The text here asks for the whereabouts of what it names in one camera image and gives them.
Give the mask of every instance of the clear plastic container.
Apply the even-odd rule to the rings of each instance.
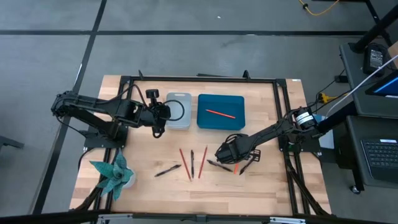
[[[191,104],[192,96],[189,93],[168,93],[167,100],[178,100],[185,109],[184,116],[178,121],[166,121],[166,128],[176,130],[187,130],[191,125]],[[176,102],[166,103],[170,107],[171,119],[177,119],[182,114],[181,105]]]

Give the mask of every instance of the pencil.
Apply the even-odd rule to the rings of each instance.
[[[208,109],[206,109],[206,111],[207,111],[207,112],[210,112],[210,113],[215,113],[215,114],[218,114],[218,115],[221,115],[221,116],[225,116],[225,117],[227,117],[227,118],[235,119],[234,116],[231,116],[231,115],[228,115],[228,114],[223,114],[223,113],[220,113],[220,112],[217,112],[217,111],[208,110]]]
[[[184,163],[184,166],[185,166],[185,170],[187,171],[187,174],[188,174],[189,181],[192,181],[192,180],[191,180],[191,176],[189,175],[187,163],[185,162],[184,155],[182,154],[181,148],[180,148],[180,153],[181,153],[181,157],[182,157],[182,162]]]
[[[201,160],[198,179],[200,179],[201,170],[203,169],[203,164],[205,163],[206,152],[207,152],[207,146],[206,146],[206,149],[205,149],[205,153],[203,153],[203,159]]]

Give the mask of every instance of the marker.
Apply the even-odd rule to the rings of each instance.
[[[219,165],[218,163],[215,163],[215,162],[213,162],[213,161],[211,161],[211,160],[207,160],[207,162],[209,162],[211,165],[213,165],[213,166],[218,166],[218,167],[220,167],[220,168],[223,168],[224,170],[227,170],[228,172],[233,172],[231,169],[229,169],[229,168],[227,168],[227,167],[225,167],[225,166],[221,166],[221,165]]]
[[[163,175],[163,174],[165,174],[165,173],[168,173],[168,172],[170,172],[171,170],[175,170],[175,169],[179,168],[180,166],[181,166],[181,164],[175,165],[175,166],[171,167],[170,169],[167,169],[167,170],[165,170],[165,171],[162,171],[162,172],[156,174],[155,177],[158,177],[158,176],[160,176],[160,175]]]
[[[236,174],[236,172],[238,171],[238,167],[239,167],[239,164],[235,164],[234,174]]]

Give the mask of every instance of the white wire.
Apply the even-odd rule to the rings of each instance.
[[[326,118],[328,117],[329,113],[333,110],[334,107],[336,107],[339,103],[341,103],[343,100],[347,99],[348,96],[350,96],[350,94],[352,94],[353,92],[355,92],[355,90],[357,90],[364,82],[366,82],[368,79],[370,79],[374,74],[376,74],[378,71],[382,70],[386,65],[388,65],[389,63],[391,63],[393,60],[395,60],[398,57],[398,55],[396,55],[395,57],[393,57],[392,59],[390,59],[388,62],[386,62],[384,65],[381,65],[376,71],[374,71],[370,76],[368,76],[367,78],[365,78],[358,86],[356,86],[353,90],[351,90],[346,96],[344,96],[343,99],[341,99],[339,102],[335,103],[326,113]]]

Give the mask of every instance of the blue tray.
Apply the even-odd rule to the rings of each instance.
[[[213,110],[223,114],[234,116],[227,118],[222,115],[210,113]],[[209,95],[198,96],[199,128],[240,130],[246,123],[244,118],[244,98],[242,96]]]

